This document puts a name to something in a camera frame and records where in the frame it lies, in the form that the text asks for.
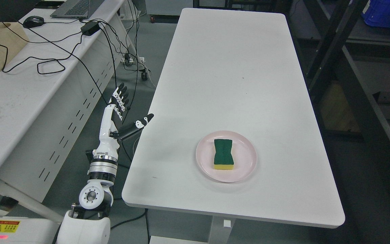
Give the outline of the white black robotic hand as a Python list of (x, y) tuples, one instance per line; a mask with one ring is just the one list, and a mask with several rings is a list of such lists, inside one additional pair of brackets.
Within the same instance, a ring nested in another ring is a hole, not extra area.
[(112, 93), (109, 104), (104, 109), (99, 133), (100, 144), (95, 150), (96, 155), (115, 154), (119, 148), (118, 140), (133, 136), (153, 119), (154, 114), (150, 113), (128, 126), (122, 126), (128, 101), (127, 86), (121, 83)]

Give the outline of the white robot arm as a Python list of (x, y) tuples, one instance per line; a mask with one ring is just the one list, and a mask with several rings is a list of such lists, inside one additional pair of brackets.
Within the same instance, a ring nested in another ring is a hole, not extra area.
[(56, 244), (107, 244), (109, 241), (118, 148), (91, 150), (88, 159), (88, 182), (80, 191), (78, 201), (65, 213)]

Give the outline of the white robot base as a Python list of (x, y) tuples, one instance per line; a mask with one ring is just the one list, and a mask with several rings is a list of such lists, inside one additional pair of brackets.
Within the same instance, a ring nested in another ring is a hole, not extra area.
[(45, 218), (0, 218), (0, 244), (51, 244), (59, 224)]

